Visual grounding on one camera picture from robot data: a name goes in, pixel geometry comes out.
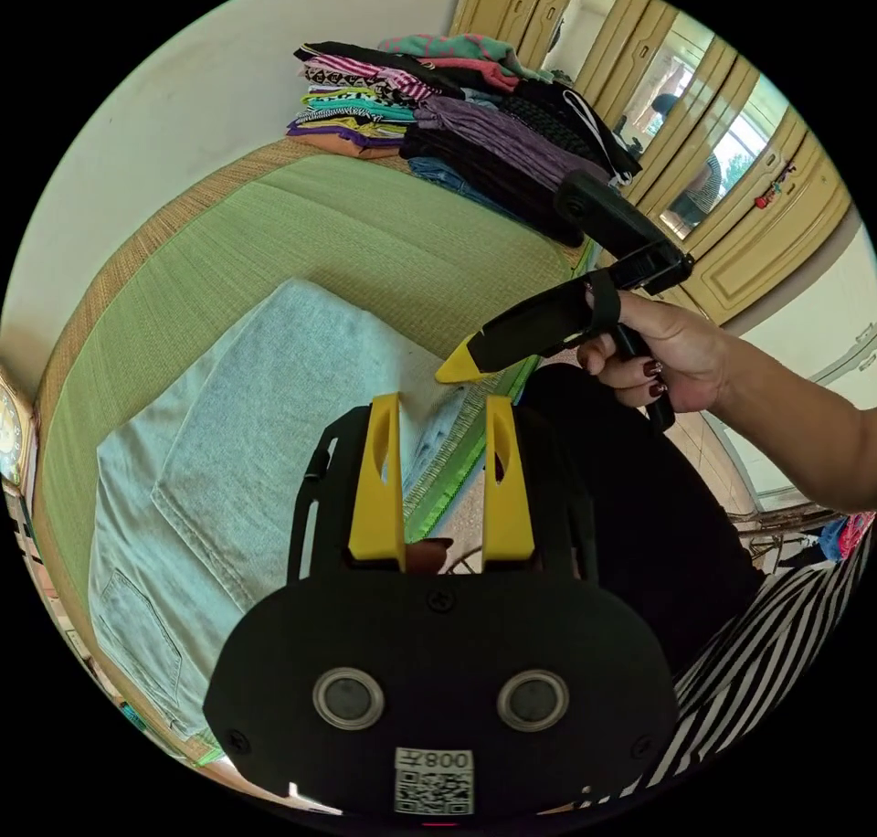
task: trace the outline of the black and white striped shirt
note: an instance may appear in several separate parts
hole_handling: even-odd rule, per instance
[[[770,576],[676,683],[680,719],[664,754],[618,795],[680,776],[752,730],[813,663],[859,583],[874,529],[843,562]],[[614,797],[585,801],[607,803]]]

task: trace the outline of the striped shirt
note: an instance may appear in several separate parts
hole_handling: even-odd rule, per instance
[[[710,212],[713,208],[719,196],[719,189],[722,187],[722,165],[719,164],[719,159],[714,154],[710,154],[706,159],[706,166],[710,168],[710,176],[703,186],[696,191],[688,188],[683,192],[704,213]]]
[[[745,736],[778,706],[837,625],[873,548],[874,530],[843,563],[768,576],[752,605],[678,679],[679,724],[664,753],[618,798],[678,777]],[[578,803],[607,803],[615,797]]]
[[[414,101],[424,100],[437,93],[429,85],[403,69],[377,67],[371,63],[364,63],[362,60],[342,58],[334,54],[320,54],[316,51],[310,51],[306,47],[302,47],[300,52],[301,58],[306,59],[308,66],[359,76],[363,79],[383,79],[391,87],[406,94]]]

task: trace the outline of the stack of folded clothes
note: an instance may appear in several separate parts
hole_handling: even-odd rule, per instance
[[[353,157],[399,154],[414,175],[567,246],[584,236],[555,212],[564,176],[618,186],[640,170],[577,91],[524,67],[507,42],[416,35],[295,54],[310,87],[290,136]]]

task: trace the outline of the green mat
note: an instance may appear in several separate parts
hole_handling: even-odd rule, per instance
[[[444,358],[485,321],[570,273],[540,235],[375,164],[315,155],[243,185],[125,284],[91,331],[43,433],[48,520],[80,601],[87,605],[97,446],[281,282],[316,282]],[[531,369],[517,366],[472,389],[407,499],[409,540],[435,525],[479,458],[484,397],[516,394]]]

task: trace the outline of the clock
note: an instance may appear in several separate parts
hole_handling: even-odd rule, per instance
[[[33,409],[0,367],[0,474],[21,488],[31,449]]]

